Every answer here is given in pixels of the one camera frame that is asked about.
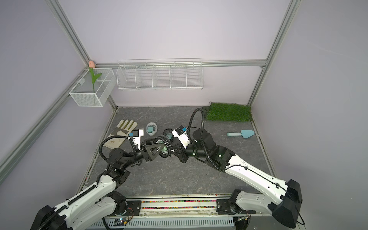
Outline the teal charger cube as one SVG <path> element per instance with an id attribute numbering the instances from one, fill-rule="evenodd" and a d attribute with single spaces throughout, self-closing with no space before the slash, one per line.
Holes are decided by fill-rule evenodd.
<path id="1" fill-rule="evenodd" d="M 148 132 L 149 134 L 153 133 L 153 132 L 154 132 L 154 127 L 149 126 L 149 127 L 147 128 L 147 132 Z"/>

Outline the clear round pouch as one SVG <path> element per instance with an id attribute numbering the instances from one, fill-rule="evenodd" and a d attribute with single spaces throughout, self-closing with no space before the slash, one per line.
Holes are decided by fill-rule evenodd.
<path id="1" fill-rule="evenodd" d="M 158 126 L 155 122 L 149 122 L 146 126 L 146 132 L 149 136 L 154 136 L 157 133 Z"/>

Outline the green charger cube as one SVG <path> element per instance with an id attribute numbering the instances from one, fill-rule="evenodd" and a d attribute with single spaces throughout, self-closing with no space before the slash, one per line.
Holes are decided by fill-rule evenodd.
<path id="1" fill-rule="evenodd" d="M 168 155 L 169 151 L 168 151 L 167 147 L 166 147 L 166 146 L 164 146 L 164 147 L 162 148 L 162 150 L 160 151 L 160 153 L 161 153 L 161 154 L 164 154 L 164 155 Z"/>

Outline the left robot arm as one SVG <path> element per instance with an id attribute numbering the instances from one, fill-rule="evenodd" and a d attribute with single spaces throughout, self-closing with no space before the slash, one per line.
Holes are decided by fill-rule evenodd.
<path id="1" fill-rule="evenodd" d="M 54 207 L 43 207 L 34 219 L 32 230 L 85 230 L 99 219 L 107 223 L 105 218 L 111 214 L 123 216 L 125 223 L 133 219 L 135 209 L 117 188 L 129 177 L 128 167 L 140 165 L 143 160 L 153 161 L 157 155 L 169 156 L 171 141 L 159 136 L 139 143 L 139 136 L 129 134 L 126 139 L 131 144 L 131 152 L 114 148 L 105 156 L 104 144 L 113 139 L 117 136 L 108 137 L 99 147 L 99 154 L 108 166 L 96 181 Z"/>

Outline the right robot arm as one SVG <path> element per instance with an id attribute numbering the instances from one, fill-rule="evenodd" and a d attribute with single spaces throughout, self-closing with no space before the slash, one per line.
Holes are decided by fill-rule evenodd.
<path id="1" fill-rule="evenodd" d="M 301 185 L 290 179 L 284 181 L 252 166 L 230 149 L 217 145 L 205 129 L 205 111 L 197 108 L 191 115 L 187 127 L 179 126 L 172 131 L 180 147 L 169 147 L 180 162 L 194 157 L 213 169 L 232 175 L 266 196 L 266 210 L 282 225 L 295 229 L 298 224 L 305 225 L 300 214 L 303 202 Z"/>

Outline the beige work glove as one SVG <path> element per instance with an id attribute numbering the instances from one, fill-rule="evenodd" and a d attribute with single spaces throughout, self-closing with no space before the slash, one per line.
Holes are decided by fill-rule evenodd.
<path id="1" fill-rule="evenodd" d="M 109 137 L 112 136 L 124 136 L 127 137 L 130 132 L 132 132 L 136 127 L 138 123 L 134 120 L 121 120 L 116 128 L 113 129 L 112 133 L 109 135 Z M 107 141 L 104 144 L 104 147 L 107 147 L 109 149 L 115 149 L 119 148 L 123 142 L 125 141 L 124 138 L 114 138 L 109 141 Z"/>

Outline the green artificial grass mat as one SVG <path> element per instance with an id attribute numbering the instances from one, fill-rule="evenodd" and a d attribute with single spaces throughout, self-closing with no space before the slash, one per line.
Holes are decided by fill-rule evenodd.
<path id="1" fill-rule="evenodd" d="M 251 122 L 253 120 L 251 107 L 236 103 L 211 103 L 203 106 L 206 119 L 224 122 Z"/>

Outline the teal garden trowel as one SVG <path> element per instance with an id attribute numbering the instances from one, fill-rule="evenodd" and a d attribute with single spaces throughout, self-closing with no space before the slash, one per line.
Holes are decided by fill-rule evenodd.
<path id="1" fill-rule="evenodd" d="M 254 134 L 255 132 L 253 130 L 241 130 L 240 133 L 228 132 L 227 136 L 228 137 L 243 137 L 244 139 L 248 139 L 252 137 Z"/>

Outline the white mesh box basket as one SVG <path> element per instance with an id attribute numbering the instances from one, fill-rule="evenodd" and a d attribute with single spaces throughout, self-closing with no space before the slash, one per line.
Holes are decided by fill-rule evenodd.
<path id="1" fill-rule="evenodd" d="M 82 75 L 69 92 L 79 107 L 103 107 L 117 84 L 117 78 L 112 69 L 94 68 L 94 72 L 102 74 L 94 84 L 95 93 L 89 70 Z"/>

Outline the artificial pink tulip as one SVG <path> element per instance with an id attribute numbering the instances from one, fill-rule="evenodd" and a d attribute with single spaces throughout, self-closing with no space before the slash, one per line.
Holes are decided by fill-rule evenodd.
<path id="1" fill-rule="evenodd" d="M 91 81 L 92 81 L 92 86 L 93 86 L 93 92 L 95 93 L 95 82 L 99 79 L 99 77 L 102 75 L 101 73 L 95 74 L 94 72 L 94 68 L 95 68 L 95 63 L 90 60 L 89 61 L 89 72 L 91 75 Z"/>

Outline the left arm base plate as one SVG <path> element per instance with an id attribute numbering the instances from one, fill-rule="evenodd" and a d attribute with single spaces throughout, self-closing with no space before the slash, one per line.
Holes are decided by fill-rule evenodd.
<path id="1" fill-rule="evenodd" d="M 108 217 L 120 217 L 120 216 L 137 217 L 140 215 L 141 205 L 142 205 L 141 200 L 128 200 L 126 201 L 126 204 L 123 205 L 122 208 L 118 206 L 113 213 L 107 216 Z"/>

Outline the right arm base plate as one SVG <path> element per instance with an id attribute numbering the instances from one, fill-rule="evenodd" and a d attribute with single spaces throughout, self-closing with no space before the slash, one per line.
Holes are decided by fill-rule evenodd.
<path id="1" fill-rule="evenodd" d="M 255 214 L 255 210 L 245 210 L 240 208 L 235 201 L 230 199 L 217 199 L 216 212 L 219 215 L 236 215 L 236 214 Z"/>

